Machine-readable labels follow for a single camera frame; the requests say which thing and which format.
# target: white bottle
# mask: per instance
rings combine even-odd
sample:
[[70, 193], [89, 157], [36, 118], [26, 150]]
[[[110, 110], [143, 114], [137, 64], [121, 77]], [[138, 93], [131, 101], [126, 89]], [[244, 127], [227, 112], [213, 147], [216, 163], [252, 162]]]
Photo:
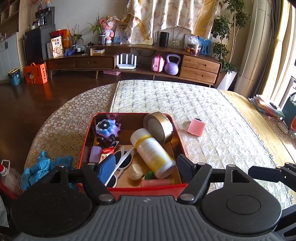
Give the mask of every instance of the white bottle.
[[22, 194], [22, 176], [15, 169], [10, 168], [10, 162], [8, 168], [0, 164], [0, 174], [2, 176], [2, 183], [7, 189], [15, 196]]
[[131, 135], [131, 143], [158, 179], [164, 179], [172, 173], [176, 166], [175, 160], [146, 129], [136, 130]]

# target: wooden tv stand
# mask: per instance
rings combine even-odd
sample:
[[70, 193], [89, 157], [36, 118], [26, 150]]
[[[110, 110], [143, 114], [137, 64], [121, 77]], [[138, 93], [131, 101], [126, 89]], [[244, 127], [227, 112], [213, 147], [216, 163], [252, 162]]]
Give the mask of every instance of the wooden tv stand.
[[[50, 73], [53, 70], [94, 70], [96, 78], [98, 72], [102, 70], [132, 72], [139, 74], [150, 74], [153, 76], [170, 77], [181, 80], [189, 80], [208, 85], [215, 85], [221, 69], [221, 63], [213, 57], [202, 54], [191, 54], [182, 49], [159, 47], [157, 45], [128, 45], [128, 44], [106, 44], [95, 45], [95, 47], [105, 48], [105, 53], [100, 56], [81, 56], [81, 54], [73, 54], [69, 57], [58, 57], [45, 61], [45, 66]], [[137, 66], [135, 69], [118, 69], [116, 67], [117, 54], [130, 53], [132, 48], [142, 50], [152, 50], [155, 54], [165, 57], [165, 53], [175, 53], [181, 56], [179, 65], [179, 73], [177, 75], [169, 75], [164, 70], [162, 72], [154, 72], [151, 65]]]

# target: kettlebell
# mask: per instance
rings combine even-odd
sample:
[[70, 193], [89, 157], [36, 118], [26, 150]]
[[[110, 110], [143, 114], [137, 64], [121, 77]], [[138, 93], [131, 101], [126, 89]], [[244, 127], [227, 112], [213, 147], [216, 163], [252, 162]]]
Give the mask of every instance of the kettlebell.
[[[177, 63], [170, 62], [169, 57], [176, 57], [179, 60]], [[181, 57], [179, 55], [176, 55], [173, 53], [168, 54], [167, 55], [167, 63], [165, 65], [165, 72], [170, 75], [176, 75], [179, 72], [178, 64], [180, 63], [180, 61], [181, 61]]]

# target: white planter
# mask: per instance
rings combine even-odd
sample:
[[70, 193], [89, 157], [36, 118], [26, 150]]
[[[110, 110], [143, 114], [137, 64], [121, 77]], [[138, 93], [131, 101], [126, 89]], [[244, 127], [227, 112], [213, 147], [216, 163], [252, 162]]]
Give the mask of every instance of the white planter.
[[237, 73], [235, 71], [226, 73], [221, 83], [218, 85], [217, 89], [228, 90], [236, 75]]

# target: wooden drawer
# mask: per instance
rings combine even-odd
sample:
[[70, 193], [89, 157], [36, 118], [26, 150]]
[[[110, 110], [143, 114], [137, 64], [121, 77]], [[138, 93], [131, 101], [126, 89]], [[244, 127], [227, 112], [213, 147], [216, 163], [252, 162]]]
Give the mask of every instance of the wooden drawer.
[[76, 68], [113, 69], [114, 58], [111, 57], [83, 57], [75, 58]]
[[46, 60], [45, 63], [47, 70], [75, 68], [74, 59], [72, 58], [50, 59]]
[[197, 80], [203, 83], [209, 83], [211, 85], [215, 83], [216, 77], [217, 77], [216, 74], [199, 70], [199, 69], [188, 68], [184, 66], [181, 67], [179, 76], [183, 78]]
[[204, 70], [204, 71], [211, 72], [214, 74], [217, 74], [219, 71], [219, 68], [220, 68], [219, 63], [215, 63], [215, 62], [201, 59], [201, 58], [186, 56], [186, 55], [184, 55], [184, 57], [183, 57], [182, 66], [188, 67], [188, 68]]

